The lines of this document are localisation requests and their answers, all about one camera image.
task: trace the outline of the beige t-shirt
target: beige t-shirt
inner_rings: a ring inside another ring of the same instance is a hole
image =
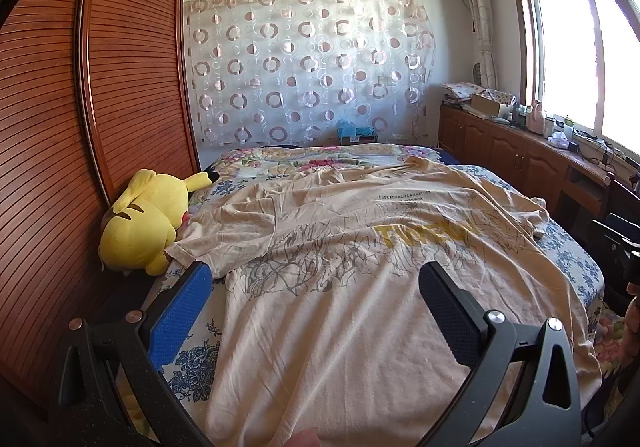
[[[560,318],[585,403],[600,369],[582,303],[533,240],[546,221],[542,201],[418,158],[204,204],[167,252],[227,275],[206,434],[218,447],[280,447],[318,427],[323,445],[413,447],[468,374],[418,292],[433,260],[511,321]]]

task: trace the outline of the sheer curtain with circles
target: sheer curtain with circles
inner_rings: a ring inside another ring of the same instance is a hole
[[[411,142],[435,43],[416,0],[195,0],[186,65],[203,146],[335,142],[340,119]]]

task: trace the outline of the bed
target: bed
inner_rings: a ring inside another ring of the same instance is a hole
[[[442,150],[419,146],[392,144],[362,144],[324,148],[253,148],[223,154],[209,169],[220,174],[211,188],[193,194],[190,214],[197,212],[203,202],[221,199],[255,183],[286,180],[304,170],[363,169],[402,164],[407,157],[418,156],[450,165],[471,175],[489,180],[509,191],[508,183],[478,166],[458,164]],[[538,246],[570,280],[587,310],[590,339],[596,330],[602,308],[604,279],[598,266],[569,234],[551,220]],[[147,297],[149,303],[162,290],[171,287],[184,269],[174,260],[164,276],[159,278]],[[226,290],[224,279],[213,282],[212,294],[191,328],[172,364],[164,365],[161,373],[176,398],[196,424],[205,419],[207,400],[216,372],[220,341],[224,333]]]

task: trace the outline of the wooden sliding door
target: wooden sliding door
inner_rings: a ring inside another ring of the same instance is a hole
[[[0,375],[47,404],[69,320],[122,279],[99,222],[141,167],[196,170],[182,0],[20,0],[0,28]]]

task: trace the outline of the silver bolt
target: silver bolt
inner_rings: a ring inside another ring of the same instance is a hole
[[[557,332],[561,331],[562,321],[560,319],[556,319],[555,317],[552,317],[547,322],[549,323],[549,328],[551,328],[552,330],[556,330]]]
[[[79,317],[76,317],[75,319],[71,319],[71,321],[69,321],[69,329],[72,332],[79,330],[81,326],[82,326],[82,319]]]
[[[503,323],[504,319],[504,313],[502,312],[498,312],[497,310],[491,310],[491,312],[489,312],[489,321],[494,324]]]
[[[142,319],[142,312],[140,310],[131,310],[127,313],[127,322],[131,324],[135,324],[136,322],[140,322]]]

